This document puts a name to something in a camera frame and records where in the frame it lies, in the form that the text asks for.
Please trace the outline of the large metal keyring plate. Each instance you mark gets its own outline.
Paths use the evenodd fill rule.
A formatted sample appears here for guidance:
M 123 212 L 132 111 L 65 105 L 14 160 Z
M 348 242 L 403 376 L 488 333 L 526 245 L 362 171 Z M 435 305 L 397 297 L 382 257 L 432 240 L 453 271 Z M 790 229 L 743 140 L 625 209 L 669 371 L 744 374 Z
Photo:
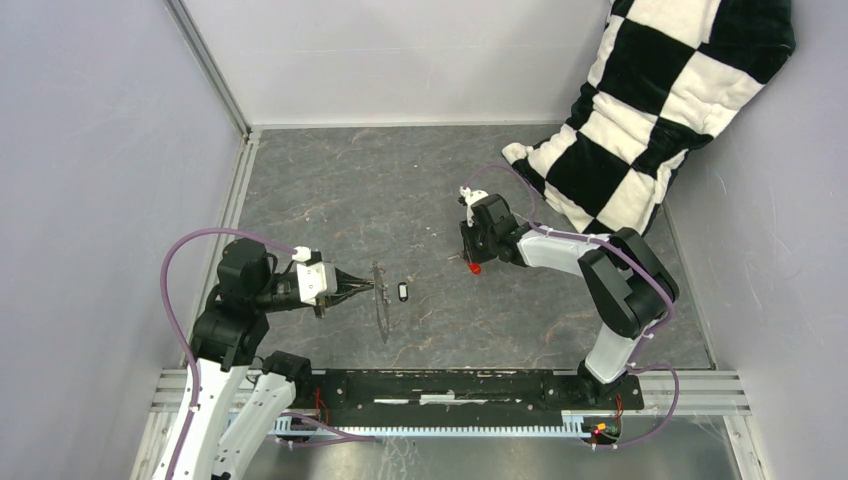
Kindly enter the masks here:
M 384 344 L 388 343 L 390 325 L 389 325 L 389 296 L 387 283 L 384 279 L 384 268 L 377 262 L 372 263 L 373 285 L 375 291 L 375 305 L 377 314 L 377 325 L 380 332 L 381 340 Z

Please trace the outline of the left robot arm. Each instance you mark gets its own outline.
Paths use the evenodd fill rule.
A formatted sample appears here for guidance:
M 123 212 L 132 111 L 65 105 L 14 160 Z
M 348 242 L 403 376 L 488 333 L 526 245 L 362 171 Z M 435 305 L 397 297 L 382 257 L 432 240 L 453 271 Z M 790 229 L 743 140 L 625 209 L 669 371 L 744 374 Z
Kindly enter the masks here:
M 324 261 L 317 250 L 221 228 L 219 234 L 234 239 L 223 248 L 218 281 L 186 335 L 170 302 L 170 263 L 186 243 L 215 232 L 199 230 L 178 240 L 160 271 L 162 302 L 186 355 L 187 380 L 174 430 L 153 473 L 156 479 L 243 478 L 272 424 L 314 394 L 310 361 L 276 351 L 264 358 L 247 404 L 236 416 L 230 414 L 269 330 L 268 314 L 312 309 L 321 316 L 375 287 L 373 280 Z

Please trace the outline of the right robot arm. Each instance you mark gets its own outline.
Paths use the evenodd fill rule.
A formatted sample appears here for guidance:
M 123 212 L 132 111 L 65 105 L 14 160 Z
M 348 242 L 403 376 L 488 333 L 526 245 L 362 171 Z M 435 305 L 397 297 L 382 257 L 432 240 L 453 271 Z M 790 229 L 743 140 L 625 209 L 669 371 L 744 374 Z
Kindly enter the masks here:
M 674 307 L 679 287 L 667 268 L 631 228 L 583 235 L 521 224 L 501 195 L 468 187 L 461 188 L 459 202 L 466 209 L 463 257 L 471 269 L 500 260 L 585 281 L 602 327 L 578 367 L 577 392 L 591 408 L 606 406 L 617 396 L 641 338 Z

